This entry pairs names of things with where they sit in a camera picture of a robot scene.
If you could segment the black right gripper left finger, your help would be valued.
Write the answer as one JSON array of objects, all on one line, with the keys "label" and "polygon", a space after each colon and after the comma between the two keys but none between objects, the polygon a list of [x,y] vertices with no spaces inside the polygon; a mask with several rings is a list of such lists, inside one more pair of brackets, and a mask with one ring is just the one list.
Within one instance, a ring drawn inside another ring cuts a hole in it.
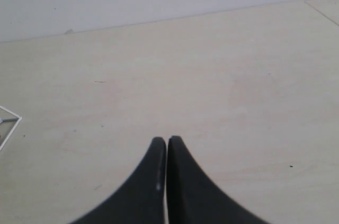
[{"label": "black right gripper left finger", "polygon": [[73,223],[164,223],[165,176],[166,143],[155,137],[129,178]]}]

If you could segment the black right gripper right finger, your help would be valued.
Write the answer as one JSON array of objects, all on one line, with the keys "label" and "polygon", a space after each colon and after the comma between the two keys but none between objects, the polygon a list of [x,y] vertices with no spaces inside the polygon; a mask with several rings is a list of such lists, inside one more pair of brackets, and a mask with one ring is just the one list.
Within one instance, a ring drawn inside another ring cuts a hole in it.
[{"label": "black right gripper right finger", "polygon": [[169,223],[266,223],[225,194],[179,136],[168,141],[167,211]]}]

